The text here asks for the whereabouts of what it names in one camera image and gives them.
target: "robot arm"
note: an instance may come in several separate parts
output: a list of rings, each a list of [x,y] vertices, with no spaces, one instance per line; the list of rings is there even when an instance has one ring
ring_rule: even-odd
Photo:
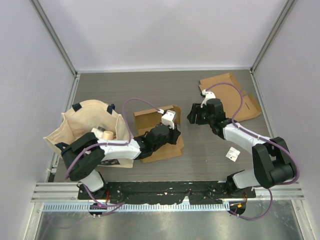
[[[128,144],[127,140],[105,140],[97,138],[93,132],[88,132],[70,145],[59,143],[61,156],[68,169],[75,158],[87,147],[102,144],[86,152],[72,168],[69,174],[71,181],[80,181],[88,189],[98,194],[104,191],[105,181],[95,170],[101,161],[112,159],[144,159],[152,155],[163,145],[176,144],[180,136],[175,124],[176,113],[171,110],[159,111],[161,122],[145,134],[134,137]]]
[[[249,153],[253,158],[253,169],[236,172],[227,177],[230,193],[251,186],[262,186],[266,189],[292,179],[297,173],[296,166],[283,151],[262,139],[270,140],[288,150],[284,139],[260,136],[262,139],[251,136],[258,134],[244,128],[239,123],[235,125],[230,118],[226,118],[223,104],[210,91],[203,91],[205,99],[202,103],[193,103],[187,119],[191,124],[209,124],[212,132],[220,138],[231,141]]]

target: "metal frame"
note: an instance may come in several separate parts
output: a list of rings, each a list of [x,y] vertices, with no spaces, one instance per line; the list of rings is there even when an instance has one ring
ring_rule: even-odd
[[[261,62],[262,58],[266,54],[268,48],[270,47],[272,41],[276,37],[277,33],[279,32],[281,26],[283,25],[286,17],[292,10],[293,6],[295,5],[297,0],[287,0],[285,5],[283,6],[279,17],[277,18],[274,26],[270,34],[268,35],[267,39],[265,40],[254,64],[251,68],[248,67],[239,67],[239,68],[163,68],[163,69],[119,69],[119,70],[109,70],[105,71],[107,73],[120,73],[120,72],[161,72],[161,71],[205,71],[205,70],[220,70],[220,71],[227,71],[227,70],[250,70],[252,81],[255,87],[255,90],[258,95],[258,100],[262,108],[262,112],[265,118],[265,122],[270,133],[271,137],[274,137],[272,131],[272,123],[268,119],[268,115],[266,113],[266,109],[263,103],[263,98],[261,95],[259,84],[256,80],[255,70],[257,69],[259,63]],[[39,15],[40,19],[42,20],[45,28],[47,29],[50,37],[52,38],[54,44],[56,45],[58,51],[60,52],[61,56],[63,57],[64,61],[66,62],[67,66],[69,67],[70,71],[74,75],[74,80],[70,89],[69,98],[66,104],[65,110],[67,111],[71,105],[73,104],[78,82],[80,79],[80,75],[76,71],[75,67],[73,66],[67,52],[65,51],[61,41],[57,33],[55,32],[53,26],[51,25],[45,11],[43,10],[39,0],[30,0],[34,9],[36,10],[37,14]],[[86,71],[80,73],[98,73],[98,71]],[[59,156],[54,154],[52,157],[52,164],[50,173],[55,173],[56,167],[59,161]],[[299,183],[295,183],[292,185],[277,185],[271,188],[273,199],[274,200],[291,200],[292,205],[294,207],[294,211],[296,217],[298,219],[302,234],[305,239],[315,239],[313,228],[311,227],[311,220],[308,217],[306,212],[306,201],[301,190]],[[248,201],[260,201],[260,200],[269,200],[270,195],[269,192],[264,188],[256,188],[256,198],[250,198]],[[31,199],[32,204],[32,211],[30,214],[28,226],[25,232],[25,240],[34,240],[38,226],[40,224],[41,215],[46,204],[50,203],[65,203],[70,205],[77,205],[77,204],[84,204],[85,202],[90,203],[91,201],[88,200],[78,200],[78,188],[77,183],[74,182],[43,182],[37,183],[34,193]],[[241,201],[243,199],[235,199],[235,198],[226,198],[223,199],[225,202],[228,201]]]
[[[250,67],[178,67],[178,68],[141,68],[141,69],[113,69],[113,70],[92,70],[78,71],[78,74],[99,74],[99,73],[139,73],[139,72],[170,72],[170,71],[231,71],[250,70]]]
[[[75,96],[76,96],[76,92],[77,92],[77,88],[78,88],[78,84],[79,84],[79,80],[80,80],[80,74],[77,74],[72,81],[71,87],[70,87],[70,91],[69,91],[69,95],[68,95],[68,99],[64,108],[64,111],[68,111],[74,100],[75,100]],[[51,160],[51,164],[50,167],[48,169],[48,175],[46,177],[46,182],[49,180],[50,174],[55,174],[57,171],[57,166],[58,166],[58,162],[59,162],[60,157],[54,152],[52,155],[52,160]]]
[[[77,75],[77,71],[72,64],[64,46],[62,45],[55,29],[53,28],[52,24],[50,23],[48,16],[46,15],[43,7],[41,6],[40,2],[38,0],[30,0],[31,4],[33,5],[36,13],[38,14],[39,18],[41,19],[44,27],[48,31],[52,41],[54,42],[56,48],[58,49],[59,53],[61,54],[63,60],[67,64],[68,68],[70,69],[73,76]]]
[[[31,198],[32,203],[81,203],[79,200],[77,182],[38,182]],[[304,194],[299,183],[291,185],[276,185],[271,188],[274,200],[304,200]],[[255,188],[256,198],[248,201],[269,200],[270,195],[263,187]],[[224,198],[223,201],[242,201],[243,198]]]
[[[287,0],[286,3],[284,4],[284,6],[280,12],[280,15],[276,19],[276,21],[271,29],[271,32],[269,33],[268,37],[266,38],[258,56],[256,57],[253,65],[252,65],[252,68],[251,68],[252,72],[254,72],[257,69],[260,61],[262,60],[262,58],[266,54],[269,46],[273,42],[274,38],[276,37],[276,35],[279,32],[281,26],[283,25],[285,19],[289,15],[290,11],[293,9],[296,2],[297,2],[297,0]]]

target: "cable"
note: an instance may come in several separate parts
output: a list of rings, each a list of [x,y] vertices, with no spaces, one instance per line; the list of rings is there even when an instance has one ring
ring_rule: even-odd
[[[83,154],[85,154],[85,152],[95,148],[95,147],[99,147],[99,146],[127,146],[130,142],[131,142],[131,139],[133,137],[131,131],[130,131],[130,128],[129,128],[129,125],[128,125],[128,122],[127,122],[127,119],[126,119],[126,112],[125,112],[125,106],[127,105],[128,102],[132,101],[132,100],[138,100],[138,101],[142,101],[148,105],[150,105],[151,107],[153,107],[154,109],[156,109],[157,111],[159,111],[160,109],[157,108],[156,106],[154,106],[152,103],[146,101],[146,100],[143,100],[141,98],[130,98],[128,100],[126,100],[122,106],[122,116],[123,116],[123,120],[124,120],[124,123],[125,123],[125,126],[129,132],[129,140],[128,142],[125,142],[125,143],[108,143],[108,142],[103,142],[103,143],[96,143],[96,144],[92,144],[88,147],[86,147],[85,149],[83,149],[79,154],[78,156],[76,156],[76,158],[73,160],[73,162],[70,164],[70,166],[68,167],[68,169],[66,170],[66,173],[65,173],[65,179],[68,179],[72,169],[74,168],[74,166],[76,165],[76,163],[79,161],[79,159],[83,156]]]
[[[98,204],[99,207],[112,208],[112,207],[118,207],[118,206],[122,206],[122,205],[123,205],[122,202],[121,202],[121,203],[117,203],[117,204],[112,204],[112,205],[103,204],[103,203],[101,203],[101,202],[99,202],[99,201],[97,201],[97,200],[95,199],[95,197],[92,195],[91,191],[89,190],[89,188],[88,188],[86,185],[83,184],[83,186],[84,186],[84,189],[86,190],[86,192],[88,193],[89,197],[90,197],[96,204]]]
[[[68,169],[66,170],[65,179],[68,179],[68,177],[69,177],[72,169],[73,169],[74,166],[77,164],[77,162],[79,161],[79,159],[85,154],[85,152],[87,152],[87,151],[89,151],[89,150],[91,150],[91,149],[93,149],[93,148],[99,147],[99,146],[127,146],[127,145],[129,145],[129,143],[130,143],[131,140],[132,140],[133,135],[132,135],[132,133],[131,133],[131,131],[130,131],[129,124],[128,124],[128,121],[127,121],[127,119],[126,119],[125,106],[128,104],[128,102],[133,101],[133,100],[142,101],[142,102],[150,105],[151,107],[153,107],[153,108],[156,109],[157,111],[159,111],[159,108],[157,108],[157,107],[154,106],[152,103],[150,103],[150,102],[148,102],[148,101],[146,101],[146,100],[144,100],[144,99],[135,97],[135,98],[130,98],[130,99],[126,100],[126,101],[124,102],[123,106],[122,106],[122,116],[123,116],[123,120],[124,120],[125,126],[126,126],[126,128],[127,128],[127,130],[128,130],[128,133],[129,133],[128,142],[125,142],[125,143],[103,142],[103,143],[92,144],[92,145],[86,147],[85,149],[83,149],[83,150],[76,156],[76,158],[72,161],[72,163],[70,164],[70,166],[69,166]],[[124,204],[124,202],[122,202],[122,203],[117,203],[117,204],[113,204],[113,205],[106,205],[106,204],[103,204],[103,203],[101,203],[101,202],[98,202],[98,201],[95,199],[95,197],[92,195],[92,193],[90,192],[90,190],[88,189],[88,187],[87,187],[86,185],[84,185],[84,184],[83,184],[83,186],[84,186],[85,190],[87,191],[88,195],[90,196],[90,198],[91,198],[96,204],[98,204],[99,206],[101,206],[102,208],[116,207],[116,208],[113,209],[112,211],[107,212],[107,213],[104,213],[104,214],[102,214],[101,216],[107,216],[107,215],[113,213],[114,211],[116,211],[118,208],[120,208],[120,207]]]
[[[128,129],[128,132],[129,132],[129,141],[128,141],[128,144],[131,142],[131,139],[132,139],[132,133],[130,131],[130,128],[129,128],[129,125],[128,125],[128,122],[127,122],[127,119],[126,119],[126,112],[125,112],[125,106],[127,105],[128,102],[132,101],[132,100],[138,100],[138,101],[141,101],[141,102],[144,102],[148,105],[150,105],[151,107],[153,107],[154,109],[156,109],[157,111],[159,111],[160,109],[157,108],[156,106],[154,106],[151,102],[148,102],[144,99],[141,99],[141,98],[138,98],[138,97],[133,97],[133,98],[130,98],[128,99],[127,101],[124,102],[124,104],[122,105],[122,116],[123,116],[123,120],[124,120],[124,123],[126,125],[126,128]]]
[[[268,190],[269,193],[270,193],[270,204],[269,204],[268,209],[267,209],[267,210],[265,211],[265,213],[262,214],[261,216],[258,216],[258,217],[247,217],[247,216],[238,215],[236,212],[231,211],[231,210],[229,211],[229,213],[231,213],[231,214],[233,214],[233,215],[235,215],[235,216],[237,216],[237,217],[239,217],[239,218],[241,218],[241,219],[245,219],[245,220],[249,220],[249,221],[259,220],[259,219],[264,218],[264,217],[270,212],[271,207],[272,207],[273,202],[274,202],[274,200],[273,200],[273,195],[272,195],[272,193],[271,193],[271,190],[270,190],[270,189],[267,189],[267,190]]]
[[[246,134],[249,134],[250,136],[252,136],[252,137],[254,137],[254,138],[256,138],[256,139],[260,139],[260,140],[262,140],[262,141],[265,141],[265,142],[268,143],[268,144],[271,144],[271,145],[275,146],[276,148],[280,149],[280,150],[283,151],[285,154],[287,154],[287,155],[289,156],[289,158],[291,158],[292,162],[294,163],[294,165],[295,165],[295,167],[296,167],[296,175],[295,175],[295,178],[294,178],[293,180],[291,180],[291,181],[283,182],[283,183],[281,183],[281,184],[279,184],[279,185],[290,185],[290,184],[294,184],[296,181],[298,181],[298,179],[299,179],[299,177],[300,177],[300,168],[299,168],[299,165],[298,165],[297,160],[294,158],[294,156],[293,156],[290,152],[288,152],[288,150],[286,150],[284,147],[280,146],[279,144],[276,144],[276,143],[273,142],[273,141],[270,141],[270,140],[268,140],[268,139],[266,139],[266,138],[264,138],[264,137],[258,136],[258,135],[256,135],[256,134],[248,131],[247,129],[245,129],[245,128],[243,128],[243,127],[239,127],[239,126],[235,123],[235,117],[236,117],[236,115],[239,113],[239,111],[241,110],[242,105],[244,104],[244,98],[243,98],[240,90],[239,90],[235,85],[233,85],[233,84],[231,84],[231,83],[229,83],[229,82],[220,82],[220,83],[216,83],[216,84],[208,87],[208,88],[206,89],[206,91],[209,91],[210,89],[212,89],[212,88],[214,88],[215,86],[218,86],[218,85],[229,85],[229,86],[233,87],[234,89],[236,89],[237,92],[238,92],[239,95],[240,95],[241,103],[240,103],[239,108],[235,111],[235,113],[233,114],[233,116],[232,116],[232,118],[231,118],[232,124],[233,124],[235,127],[239,128],[241,131],[245,132]]]
[[[296,175],[295,175],[295,178],[291,181],[288,181],[288,182],[283,182],[283,183],[280,183],[279,185],[290,185],[290,184],[294,184],[296,181],[298,181],[299,177],[300,177],[300,168],[299,168],[299,165],[298,165],[298,162],[297,160],[294,158],[294,156],[288,151],[286,150],[284,147],[280,146],[279,144],[276,144],[275,142],[273,141],[270,141],[269,139],[266,139],[264,137],[260,137],[250,131],[248,131],[247,129],[243,128],[243,127],[239,127],[236,122],[235,122],[235,117],[236,115],[239,113],[239,111],[241,110],[243,104],[244,104],[244,97],[242,96],[241,94],[241,91],[233,84],[229,83],[229,82],[219,82],[219,83],[216,83],[216,84],[213,84],[212,86],[208,87],[206,89],[206,91],[209,91],[210,89],[214,88],[215,86],[218,86],[218,85],[229,85],[231,87],[233,87],[235,90],[237,90],[237,92],[239,93],[240,95],[240,99],[241,99],[241,102],[240,102],[240,106],[239,108],[235,111],[235,113],[233,114],[232,118],[231,118],[231,121],[232,121],[232,124],[237,127],[238,129],[240,129],[241,131],[245,132],[246,134],[249,134],[250,136],[256,138],[256,139],[261,139],[262,141],[265,141],[266,143],[268,144],[271,144],[273,146],[275,146],[276,148],[282,150],[283,152],[285,152],[285,154],[287,154],[289,156],[289,158],[291,158],[293,164],[295,165],[295,168],[296,168]],[[245,220],[259,220],[259,219],[262,219],[264,218],[271,210],[271,207],[273,205],[273,195],[272,195],[272,192],[270,189],[267,189],[270,193],[270,205],[268,207],[268,209],[266,210],[266,212],[264,214],[262,214],[261,216],[259,217],[247,217],[247,216],[241,216],[239,215],[239,218],[241,219],[245,219]],[[233,215],[236,215],[238,216],[235,212],[233,211],[230,211]]]
[[[108,216],[108,215],[110,215],[110,214],[113,214],[116,210],[118,210],[119,208],[121,208],[124,204],[125,204],[124,202],[123,202],[123,203],[119,203],[119,205],[118,205],[115,209],[112,209],[111,211],[107,211],[107,212],[105,212],[105,213],[102,213],[102,214],[100,215],[100,217],[104,217],[104,216]],[[45,236],[46,236],[46,234],[47,234],[47,232],[48,232],[49,226],[51,226],[51,227],[53,227],[53,228],[55,228],[55,229],[62,229],[62,230],[72,229],[72,228],[74,228],[76,225],[82,223],[84,220],[87,220],[87,219],[89,219],[89,218],[92,218],[92,216],[91,216],[91,215],[88,215],[88,216],[82,218],[81,220],[77,221],[76,223],[74,223],[74,224],[72,224],[72,225],[70,225],[70,226],[56,226],[56,225],[53,224],[54,217],[53,217],[53,216],[50,216],[50,217],[47,218],[48,223],[47,223],[47,226],[45,227],[45,229],[44,229],[44,231],[43,231],[43,234],[42,234],[40,240],[44,240],[44,239],[45,239]]]

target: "small paper label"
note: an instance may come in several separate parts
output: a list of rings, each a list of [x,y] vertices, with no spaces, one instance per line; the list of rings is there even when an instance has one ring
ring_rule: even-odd
[[[228,159],[230,159],[231,161],[236,161],[238,156],[240,154],[240,151],[235,149],[234,147],[230,147],[230,150],[227,152],[227,154],[225,155]]]

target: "flattened cardboard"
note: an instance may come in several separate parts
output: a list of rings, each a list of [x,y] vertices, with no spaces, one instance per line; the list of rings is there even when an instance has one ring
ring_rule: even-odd
[[[181,110],[178,106],[169,105],[159,108],[163,110],[175,111],[177,113],[175,123],[180,125]],[[138,111],[134,113],[134,121],[138,135],[142,135],[146,131],[150,131],[152,128],[155,127],[155,125],[161,122],[161,114],[159,114],[155,109]],[[155,151],[151,156],[142,159],[142,162],[150,163],[158,160],[181,156],[183,154],[184,146],[185,144],[183,138],[180,135],[176,142],[176,145],[167,143],[163,145],[161,148],[159,148],[157,151]]]
[[[201,79],[199,88],[202,91],[217,83],[230,83],[238,87],[240,91],[242,90],[232,73]],[[232,118],[241,103],[241,98],[237,90],[228,85],[218,85],[211,89],[211,91],[215,94],[216,98],[221,100],[226,117]],[[241,93],[243,96],[243,105],[236,115],[235,120],[240,122],[259,116],[262,113],[262,110],[254,96],[251,94],[246,95],[246,91],[242,91]]]

